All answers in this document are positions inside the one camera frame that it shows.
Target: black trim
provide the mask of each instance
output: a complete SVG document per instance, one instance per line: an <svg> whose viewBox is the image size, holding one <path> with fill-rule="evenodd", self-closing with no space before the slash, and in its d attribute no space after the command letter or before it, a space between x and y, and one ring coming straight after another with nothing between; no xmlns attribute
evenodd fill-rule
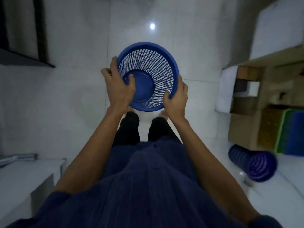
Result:
<svg viewBox="0 0 304 228"><path fill-rule="evenodd" d="M45 8L43 0L33 0L35 10L35 25L37 36L37 48L39 60L48 63L49 56L47 52L47 34L45 24Z"/></svg>
<svg viewBox="0 0 304 228"><path fill-rule="evenodd" d="M3 0L0 0L0 48L9 49Z"/></svg>
<svg viewBox="0 0 304 228"><path fill-rule="evenodd" d="M11 51L9 49L0 49L0 64L16 66L49 66L52 68L56 67L47 62L39 61L37 59Z"/></svg>

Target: basket rim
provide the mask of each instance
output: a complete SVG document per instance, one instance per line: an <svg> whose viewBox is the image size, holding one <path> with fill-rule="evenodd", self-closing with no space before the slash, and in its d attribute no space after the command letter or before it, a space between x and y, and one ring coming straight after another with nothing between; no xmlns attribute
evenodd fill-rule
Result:
<svg viewBox="0 0 304 228"><path fill-rule="evenodd" d="M168 61L168 63L170 64L171 68L172 68L172 73L173 73L173 87L172 87L172 91L169 95L169 98L171 99L176 90L177 90L177 82L178 82L178 75L179 75L179 70L178 70L178 66L177 63L175 61L175 59L173 58L173 56L162 46L152 43L152 42L137 42L134 43L130 46L128 46L127 48L125 48L117 57L117 68L119 68L119 65L121 64L122 60L124 59L124 57L126 55L128 55L129 53L131 53L132 51L135 51L137 49L140 49L141 47L145 47L145 46L150 46L150 47L154 47L157 52L161 51L161 55L163 57L165 57L165 59ZM152 111L158 111L160 109L164 108L164 104L160 104L158 106L152 107L152 108L139 108L139 107L133 107L134 105L131 103L130 106L136 110L139 111L145 111L145 112L152 112Z"/></svg>

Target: leg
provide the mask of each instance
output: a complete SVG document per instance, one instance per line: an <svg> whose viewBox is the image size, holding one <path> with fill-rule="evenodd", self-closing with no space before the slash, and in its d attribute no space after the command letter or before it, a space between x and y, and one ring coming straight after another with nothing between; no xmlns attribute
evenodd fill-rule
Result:
<svg viewBox="0 0 304 228"><path fill-rule="evenodd" d="M160 116L157 118L154 118L152 120L149 134L148 134L148 141L157 141L162 136L169 136L173 139L176 139L177 141L180 141L176 134L173 132L171 127L169 126L167 122L167 115L164 111L161 112Z"/></svg>
<svg viewBox="0 0 304 228"><path fill-rule="evenodd" d="M127 112L124 119L121 120L120 127L116 132L113 145L136 145L140 142L138 133L139 117L134 112Z"/></svg>

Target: bare foot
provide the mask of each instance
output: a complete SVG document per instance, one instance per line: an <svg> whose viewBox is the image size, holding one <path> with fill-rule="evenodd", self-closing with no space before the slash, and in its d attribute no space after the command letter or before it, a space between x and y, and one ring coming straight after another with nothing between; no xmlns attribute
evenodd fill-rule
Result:
<svg viewBox="0 0 304 228"><path fill-rule="evenodd" d="M127 112L133 112L134 113L134 109L131 106L128 106L126 114L127 114Z"/></svg>
<svg viewBox="0 0 304 228"><path fill-rule="evenodd" d="M159 117L163 117L164 119L168 120L168 115L167 113L163 110L161 113L158 115Z"/></svg>

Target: left hand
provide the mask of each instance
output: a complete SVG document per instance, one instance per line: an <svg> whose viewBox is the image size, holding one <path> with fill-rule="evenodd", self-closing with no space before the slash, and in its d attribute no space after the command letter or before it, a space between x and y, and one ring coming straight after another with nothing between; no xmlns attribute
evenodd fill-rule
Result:
<svg viewBox="0 0 304 228"><path fill-rule="evenodd" d="M105 78L109 101L113 110L125 113L135 94L135 78L129 75L129 85L126 85L117 69L117 57L112 58L110 69L102 69Z"/></svg>

